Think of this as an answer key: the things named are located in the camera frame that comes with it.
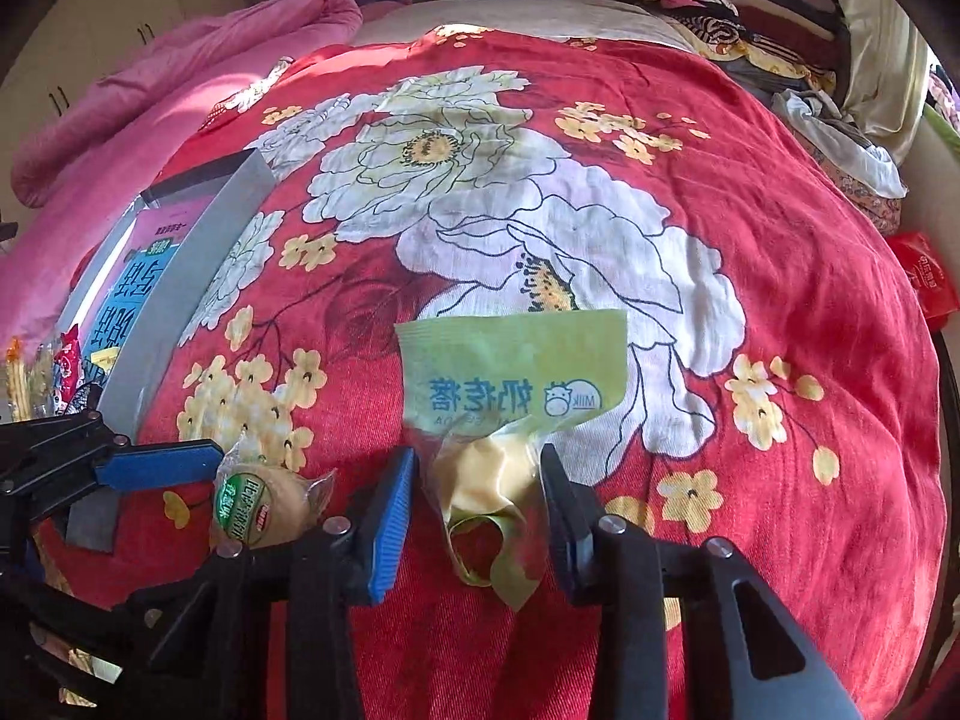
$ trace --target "green label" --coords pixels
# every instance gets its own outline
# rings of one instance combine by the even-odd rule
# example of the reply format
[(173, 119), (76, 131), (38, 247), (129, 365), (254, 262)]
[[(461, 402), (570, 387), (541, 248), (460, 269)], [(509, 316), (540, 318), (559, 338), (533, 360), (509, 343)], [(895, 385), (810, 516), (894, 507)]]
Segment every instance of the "green label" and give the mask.
[(251, 473), (227, 479), (214, 501), (214, 514), (224, 533), (237, 541), (256, 544), (270, 522), (270, 490)]

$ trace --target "floral fabric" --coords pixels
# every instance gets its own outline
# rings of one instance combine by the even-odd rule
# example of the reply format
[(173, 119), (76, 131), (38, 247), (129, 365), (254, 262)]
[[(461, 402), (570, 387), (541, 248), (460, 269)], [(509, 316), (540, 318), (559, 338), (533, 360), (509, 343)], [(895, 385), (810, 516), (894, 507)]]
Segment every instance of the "floral fabric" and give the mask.
[[(731, 538), (865, 717), (896, 704), (943, 543), (935, 356), (880, 237), (750, 95), (664, 47), (458, 25), (299, 63), (165, 175), (245, 146), (280, 184), (141, 442), (246, 425), (272, 463), (336, 467), (341, 512), (401, 441), (395, 322), (623, 309), (628, 393), (555, 437), (569, 474), (657, 538)], [(48, 549), (109, 604), (189, 574), (209, 517), (206, 485), (141, 493), (114, 556)], [(352, 615), (367, 714), (584, 717), (598, 616), (551, 579), (516, 615), (462, 586), (419, 499), (397, 588)]]

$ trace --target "red plastic bag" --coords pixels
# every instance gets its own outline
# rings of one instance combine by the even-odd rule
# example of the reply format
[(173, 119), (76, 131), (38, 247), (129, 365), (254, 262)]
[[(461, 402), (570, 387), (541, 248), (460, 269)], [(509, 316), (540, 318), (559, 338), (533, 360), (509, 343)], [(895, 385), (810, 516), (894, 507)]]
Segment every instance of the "red plastic bag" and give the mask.
[(910, 278), (930, 332), (942, 330), (947, 317), (960, 310), (960, 299), (928, 237), (923, 233), (902, 233), (886, 241)]

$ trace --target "beige curtain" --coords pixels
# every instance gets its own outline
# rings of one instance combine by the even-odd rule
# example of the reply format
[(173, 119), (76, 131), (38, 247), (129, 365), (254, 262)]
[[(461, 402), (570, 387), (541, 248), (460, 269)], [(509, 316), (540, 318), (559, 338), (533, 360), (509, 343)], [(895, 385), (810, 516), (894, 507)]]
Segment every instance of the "beige curtain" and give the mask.
[(895, 0), (839, 1), (851, 44), (851, 83), (843, 110), (899, 165), (923, 114), (926, 41)]

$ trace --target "red candy wrapper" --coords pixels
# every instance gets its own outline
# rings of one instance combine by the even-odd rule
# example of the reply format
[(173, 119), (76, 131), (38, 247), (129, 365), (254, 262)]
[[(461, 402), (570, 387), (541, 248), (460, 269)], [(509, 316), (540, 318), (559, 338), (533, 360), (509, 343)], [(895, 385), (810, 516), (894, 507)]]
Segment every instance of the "red candy wrapper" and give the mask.
[(54, 355), (54, 408), (64, 413), (77, 389), (83, 367), (80, 365), (80, 328), (71, 327), (61, 334), (61, 350)]
[(886, 240), (910, 278), (930, 331), (943, 330), (947, 317), (960, 310), (960, 299), (928, 237), (923, 233), (904, 233)]

